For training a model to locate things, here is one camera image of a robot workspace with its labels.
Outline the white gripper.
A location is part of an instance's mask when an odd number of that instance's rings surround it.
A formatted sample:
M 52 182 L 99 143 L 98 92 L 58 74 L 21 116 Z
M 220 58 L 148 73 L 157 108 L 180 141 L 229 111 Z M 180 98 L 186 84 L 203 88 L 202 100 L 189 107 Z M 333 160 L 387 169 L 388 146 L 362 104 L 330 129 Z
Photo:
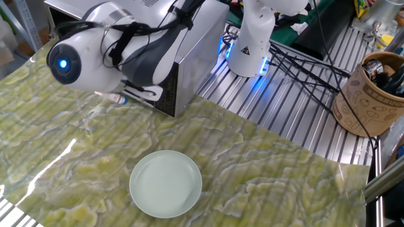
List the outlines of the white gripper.
M 123 93 L 134 99 L 146 101 L 159 101 L 163 93 L 163 88 L 160 86 L 135 86 L 128 80 L 122 81 L 124 83 Z

